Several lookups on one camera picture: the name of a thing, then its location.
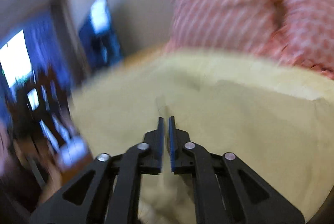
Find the beige khaki pants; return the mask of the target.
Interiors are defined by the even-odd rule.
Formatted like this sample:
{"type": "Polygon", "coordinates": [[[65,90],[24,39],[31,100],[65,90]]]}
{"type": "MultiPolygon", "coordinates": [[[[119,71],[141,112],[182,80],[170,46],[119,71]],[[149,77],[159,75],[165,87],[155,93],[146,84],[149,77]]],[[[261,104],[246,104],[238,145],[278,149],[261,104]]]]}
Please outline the beige khaki pants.
{"type": "Polygon", "coordinates": [[[333,187],[333,105],[232,81],[112,76],[72,95],[71,113],[94,154],[140,142],[160,116],[208,151],[233,152],[311,219],[333,187]]]}

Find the yellow floral bed sheet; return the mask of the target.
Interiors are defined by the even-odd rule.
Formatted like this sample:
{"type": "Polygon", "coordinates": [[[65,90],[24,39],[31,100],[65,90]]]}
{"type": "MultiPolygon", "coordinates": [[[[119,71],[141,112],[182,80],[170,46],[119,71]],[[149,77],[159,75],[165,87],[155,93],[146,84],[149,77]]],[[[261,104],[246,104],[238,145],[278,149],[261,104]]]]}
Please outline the yellow floral bed sheet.
{"type": "Polygon", "coordinates": [[[210,80],[230,80],[298,97],[333,102],[333,80],[315,71],[282,66],[271,60],[247,54],[204,49],[182,49],[167,53],[161,46],[139,51],[127,57],[124,67],[133,70],[148,63],[169,62],[203,74],[210,80]]]}

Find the black flat screen television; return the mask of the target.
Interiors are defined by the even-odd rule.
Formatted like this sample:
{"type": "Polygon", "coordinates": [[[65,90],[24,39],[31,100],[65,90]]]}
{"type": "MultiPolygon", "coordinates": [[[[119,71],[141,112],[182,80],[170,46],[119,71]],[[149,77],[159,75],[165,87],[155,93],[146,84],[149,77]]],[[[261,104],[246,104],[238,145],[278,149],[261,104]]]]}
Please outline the black flat screen television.
{"type": "Polygon", "coordinates": [[[78,35],[93,73],[123,60],[108,0],[93,2],[78,35]]]}

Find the right pink polka dot pillow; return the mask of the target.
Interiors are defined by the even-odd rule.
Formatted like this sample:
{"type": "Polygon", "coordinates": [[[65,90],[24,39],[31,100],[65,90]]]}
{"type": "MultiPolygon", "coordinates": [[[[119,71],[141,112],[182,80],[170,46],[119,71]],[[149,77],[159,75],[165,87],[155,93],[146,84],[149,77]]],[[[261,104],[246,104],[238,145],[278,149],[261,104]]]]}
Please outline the right pink polka dot pillow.
{"type": "Polygon", "coordinates": [[[264,54],[333,79],[333,0],[272,0],[281,25],[264,54]]]}

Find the pink polka dot pillow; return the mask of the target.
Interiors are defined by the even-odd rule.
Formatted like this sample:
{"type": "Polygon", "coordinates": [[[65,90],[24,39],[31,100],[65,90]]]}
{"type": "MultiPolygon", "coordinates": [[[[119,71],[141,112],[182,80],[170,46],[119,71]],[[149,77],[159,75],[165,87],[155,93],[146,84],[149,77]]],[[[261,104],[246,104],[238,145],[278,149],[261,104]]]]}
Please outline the pink polka dot pillow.
{"type": "Polygon", "coordinates": [[[281,25],[264,54],[333,79],[333,0],[272,0],[281,25]]]}
{"type": "Polygon", "coordinates": [[[272,0],[171,0],[167,51],[218,48],[272,56],[281,47],[272,0]]]}

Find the left pink polka dot pillow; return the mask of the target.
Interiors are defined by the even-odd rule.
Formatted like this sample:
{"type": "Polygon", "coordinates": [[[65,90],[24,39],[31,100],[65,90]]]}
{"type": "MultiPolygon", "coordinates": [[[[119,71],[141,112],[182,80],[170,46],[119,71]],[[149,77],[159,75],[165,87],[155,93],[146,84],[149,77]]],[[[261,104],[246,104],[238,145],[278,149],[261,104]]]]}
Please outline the left pink polka dot pillow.
{"type": "Polygon", "coordinates": [[[281,47],[272,0],[171,0],[167,51],[218,48],[272,56],[281,47]]]}

